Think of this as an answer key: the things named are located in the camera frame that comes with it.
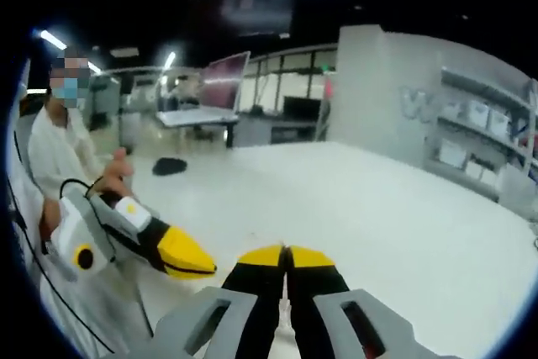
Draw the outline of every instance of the white lab coat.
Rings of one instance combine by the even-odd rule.
[[[145,320],[129,283],[118,268],[110,265],[101,274],[86,281],[68,282],[59,267],[40,254],[39,223],[43,211],[44,198],[40,190],[31,182],[22,163],[18,159],[14,139],[8,144],[8,177],[13,188],[18,208],[27,225],[31,248],[45,269],[56,291],[82,321],[101,338],[114,352],[126,353],[129,347],[150,338]],[[16,229],[24,253],[24,262],[29,271],[33,268],[33,258],[22,230]],[[58,236],[60,226],[53,232]],[[54,293],[45,276],[38,273],[40,296],[51,317],[78,351],[88,358],[98,358],[108,354],[84,325],[71,313]]]
[[[103,174],[90,134],[78,109],[69,110],[66,128],[52,123],[45,107],[35,117],[28,157],[34,180],[48,198],[60,197],[61,184],[76,178],[91,185]]]

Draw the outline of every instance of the white partition wall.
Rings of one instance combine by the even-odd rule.
[[[328,140],[422,167],[431,119],[421,115],[420,104],[439,103],[445,87],[443,66],[483,77],[520,96],[530,80],[500,59],[465,45],[386,33],[379,26],[342,27]],[[424,97],[409,100],[409,91]],[[411,114],[409,103],[414,103]]]

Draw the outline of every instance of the white tabletop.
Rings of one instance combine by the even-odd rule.
[[[533,293],[538,255],[529,225],[411,166],[333,143],[187,161],[182,174],[154,177],[155,161],[134,157],[134,190],[195,237],[221,272],[178,282],[142,270],[153,327],[189,294],[220,285],[238,256],[281,242],[323,251],[351,289],[402,315],[416,340],[440,355],[484,357]]]

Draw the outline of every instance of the shelf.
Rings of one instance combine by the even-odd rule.
[[[470,122],[467,122],[464,119],[459,118],[452,118],[448,117],[446,115],[440,115],[438,117],[438,120],[440,123],[449,124],[450,126],[456,126],[457,128],[464,129],[468,132],[474,133],[476,135],[479,135],[480,137],[490,140],[493,143],[496,143],[497,145],[503,146],[505,149],[511,150],[521,157],[525,159],[525,150],[521,149],[517,145],[514,145],[513,143],[509,142],[508,140],[502,139],[498,137],[497,135],[494,135],[489,130],[486,130],[484,128],[480,128],[479,126],[476,126]]]
[[[496,104],[510,109],[530,110],[530,104],[516,94],[501,88],[479,77],[460,72],[443,66],[441,69],[441,82],[460,90],[470,92],[481,98],[486,98]]]
[[[456,184],[468,188],[475,193],[479,193],[492,201],[497,202],[498,200],[498,191],[494,187],[484,184],[475,178],[469,177],[463,170],[436,160],[426,160],[425,170],[439,177],[443,177],[446,180],[455,182]]]

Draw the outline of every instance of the white table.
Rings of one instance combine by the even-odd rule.
[[[529,225],[411,166],[333,143],[226,150],[188,163],[183,174],[153,177],[154,161],[135,157],[134,190],[222,272],[177,282],[141,270],[153,327],[190,293],[219,285],[238,256],[280,242],[323,251],[350,288],[409,320],[417,341],[440,355],[484,357],[532,294],[538,254]]]

